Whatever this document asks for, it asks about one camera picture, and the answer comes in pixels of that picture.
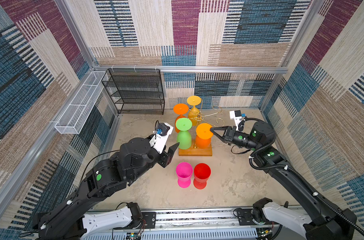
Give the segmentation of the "orange front wine glass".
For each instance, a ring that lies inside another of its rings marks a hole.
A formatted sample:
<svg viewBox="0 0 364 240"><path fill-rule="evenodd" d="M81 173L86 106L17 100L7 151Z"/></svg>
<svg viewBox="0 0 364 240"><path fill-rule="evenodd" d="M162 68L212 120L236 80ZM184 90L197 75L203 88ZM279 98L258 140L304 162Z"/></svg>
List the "orange front wine glass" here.
<svg viewBox="0 0 364 240"><path fill-rule="evenodd" d="M196 129L196 145L200 149L206 149L211 144L213 133L211 132L212 126L207 123L202 123Z"/></svg>

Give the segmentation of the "pink plastic wine glass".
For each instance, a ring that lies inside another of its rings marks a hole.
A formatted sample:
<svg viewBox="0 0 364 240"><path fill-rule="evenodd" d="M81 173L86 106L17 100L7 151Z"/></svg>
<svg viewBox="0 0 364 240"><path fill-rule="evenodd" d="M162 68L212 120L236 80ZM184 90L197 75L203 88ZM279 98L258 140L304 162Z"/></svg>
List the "pink plastic wine glass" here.
<svg viewBox="0 0 364 240"><path fill-rule="evenodd" d="M191 185L193 167L187 162L183 162L176 167L177 183L181 188L188 188Z"/></svg>

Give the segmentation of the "red plastic wine glass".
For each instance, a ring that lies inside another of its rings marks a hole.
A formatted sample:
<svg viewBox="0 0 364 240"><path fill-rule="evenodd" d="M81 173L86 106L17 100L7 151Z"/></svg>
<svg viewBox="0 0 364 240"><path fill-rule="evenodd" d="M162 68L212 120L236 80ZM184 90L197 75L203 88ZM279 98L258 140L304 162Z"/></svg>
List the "red plastic wine glass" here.
<svg viewBox="0 0 364 240"><path fill-rule="evenodd" d="M194 168L194 186L202 190L207 186L207 181L211 176L211 168L204 163L200 163Z"/></svg>

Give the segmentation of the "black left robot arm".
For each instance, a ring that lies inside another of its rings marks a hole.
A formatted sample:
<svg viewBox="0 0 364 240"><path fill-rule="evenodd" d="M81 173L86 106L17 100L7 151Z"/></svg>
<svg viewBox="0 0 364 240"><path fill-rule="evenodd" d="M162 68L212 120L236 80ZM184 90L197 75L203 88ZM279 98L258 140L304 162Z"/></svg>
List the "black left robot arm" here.
<svg viewBox="0 0 364 240"><path fill-rule="evenodd" d="M133 138L121 145L110 158L96 164L67 199L47 213L36 214L33 231L21 233L19 238L37 233L40 240L79 240L86 233L82 218L88 210L131 186L154 165L165 168L171 163L179 143L168 150L161 143L157 150L150 144L154 137Z"/></svg>

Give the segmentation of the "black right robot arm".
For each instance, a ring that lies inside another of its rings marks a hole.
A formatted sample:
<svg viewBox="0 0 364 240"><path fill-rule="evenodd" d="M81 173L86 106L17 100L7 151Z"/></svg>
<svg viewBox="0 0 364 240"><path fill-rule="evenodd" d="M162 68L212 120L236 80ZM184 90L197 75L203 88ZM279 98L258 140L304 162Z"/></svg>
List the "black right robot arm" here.
<svg viewBox="0 0 364 240"><path fill-rule="evenodd" d="M223 143L250 151L250 166L273 177L305 211L299 215L263 198L253 205L254 222L278 223L307 240L351 240L354 232L364 237L364 230L357 225L357 216L350 209L343 210L324 197L273 147L276 133L271 125L259 119L254 121L249 134L238 131L235 126L211 128L210 131Z"/></svg>

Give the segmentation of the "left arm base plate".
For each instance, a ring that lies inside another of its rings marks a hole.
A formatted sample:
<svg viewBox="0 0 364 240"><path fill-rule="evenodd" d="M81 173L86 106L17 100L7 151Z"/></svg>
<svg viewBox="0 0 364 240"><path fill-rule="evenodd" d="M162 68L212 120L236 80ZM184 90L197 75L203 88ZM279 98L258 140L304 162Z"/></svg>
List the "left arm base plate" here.
<svg viewBox="0 0 364 240"><path fill-rule="evenodd" d="M156 212L142 212L142 218L138 224L134 225L136 230L140 228L154 229L156 224Z"/></svg>

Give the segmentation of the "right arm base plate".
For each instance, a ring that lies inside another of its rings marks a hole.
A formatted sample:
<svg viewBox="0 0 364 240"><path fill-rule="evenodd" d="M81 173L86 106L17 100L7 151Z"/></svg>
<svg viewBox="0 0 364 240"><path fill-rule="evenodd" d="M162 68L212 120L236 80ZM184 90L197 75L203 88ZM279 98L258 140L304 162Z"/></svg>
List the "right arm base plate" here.
<svg viewBox="0 0 364 240"><path fill-rule="evenodd" d="M238 219L240 226L279 225L264 218L256 220L253 208L236 208L233 210L233 215Z"/></svg>

